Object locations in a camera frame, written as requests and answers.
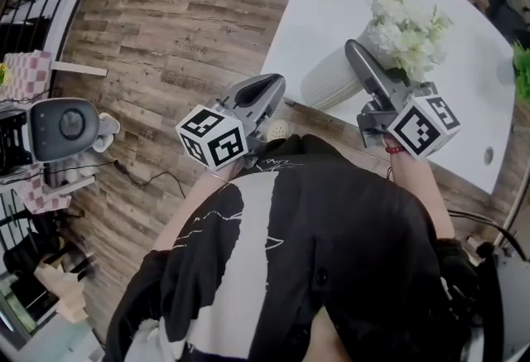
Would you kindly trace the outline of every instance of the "person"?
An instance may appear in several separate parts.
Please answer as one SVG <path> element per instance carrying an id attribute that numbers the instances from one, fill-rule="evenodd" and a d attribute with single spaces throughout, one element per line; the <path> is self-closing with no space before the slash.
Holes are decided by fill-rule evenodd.
<path id="1" fill-rule="evenodd" d="M 272 129 L 254 167 L 191 188 L 103 361 L 460 360 L 469 327 L 446 291 L 472 297 L 476 276 L 428 163 L 385 138 L 392 182 Z"/>

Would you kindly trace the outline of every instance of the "black railing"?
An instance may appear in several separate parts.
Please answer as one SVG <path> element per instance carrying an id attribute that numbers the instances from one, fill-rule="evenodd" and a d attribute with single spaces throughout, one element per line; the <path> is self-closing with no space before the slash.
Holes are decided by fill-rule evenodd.
<path id="1" fill-rule="evenodd" d="M 42 50 L 61 1 L 0 0 L 0 60 L 7 53 Z"/>
<path id="2" fill-rule="evenodd" d="M 6 203 L 6 195 L 11 197 L 11 201 Z M 19 210 L 17 208 L 17 201 L 15 200 L 14 190 L 4 191 L 0 194 L 0 201 L 2 202 L 3 213 L 5 218 L 0 220 L 0 245 L 3 248 L 4 253 L 12 248 L 17 242 L 20 242 L 28 234 L 28 229 L 31 228 L 31 214 L 26 208 Z M 25 229 L 22 228 L 21 220 L 24 220 L 26 226 Z M 7 226 L 8 237 L 7 240 L 11 239 L 11 243 L 7 244 L 6 238 L 4 237 L 3 226 Z"/>

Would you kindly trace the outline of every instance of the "hand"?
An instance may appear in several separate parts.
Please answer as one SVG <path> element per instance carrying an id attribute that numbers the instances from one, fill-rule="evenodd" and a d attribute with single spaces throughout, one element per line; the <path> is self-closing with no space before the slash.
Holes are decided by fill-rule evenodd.
<path id="1" fill-rule="evenodd" d="M 399 147 L 401 146 L 401 143 L 393 137 L 392 134 L 390 133 L 385 133 L 383 135 L 383 140 L 384 140 L 384 143 L 386 144 L 387 147 Z"/>

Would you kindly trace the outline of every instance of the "black shirt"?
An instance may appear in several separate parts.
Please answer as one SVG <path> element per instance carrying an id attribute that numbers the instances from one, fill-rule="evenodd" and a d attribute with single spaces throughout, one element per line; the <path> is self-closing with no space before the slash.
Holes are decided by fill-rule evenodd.
<path id="1" fill-rule="evenodd" d="M 145 257 L 104 361 L 123 360 L 148 318 L 163 318 L 174 360 L 302 360 L 322 306 L 352 360 L 457 360 L 445 254 L 445 270 L 473 275 L 391 181 L 337 157 L 267 159 L 209 197 L 171 251 Z"/>

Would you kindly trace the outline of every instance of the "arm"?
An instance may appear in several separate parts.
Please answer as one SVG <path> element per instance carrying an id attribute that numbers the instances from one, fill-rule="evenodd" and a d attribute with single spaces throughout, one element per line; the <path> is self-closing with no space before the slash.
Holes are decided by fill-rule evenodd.
<path id="1" fill-rule="evenodd" d="M 398 144 L 385 138 L 391 146 Z M 415 195 L 432 218 L 438 239 L 453 239 L 455 229 L 447 212 L 431 167 L 426 160 L 414 160 L 407 152 L 390 155 L 394 182 Z"/>
<path id="2" fill-rule="evenodd" d="M 197 182 L 191 187 L 190 193 L 185 198 L 184 203 L 182 203 L 181 207 L 179 207 L 178 211 L 171 217 L 169 223 L 158 236 L 153 245 L 153 250 L 169 250 L 173 247 L 182 227 L 193 212 L 195 212 L 195 210 L 202 205 L 208 197 L 237 175 L 242 166 L 242 160 L 243 159 L 238 159 L 229 163 L 215 173 L 215 175 L 220 176 L 223 180 L 213 176 L 209 171 L 203 172 Z"/>

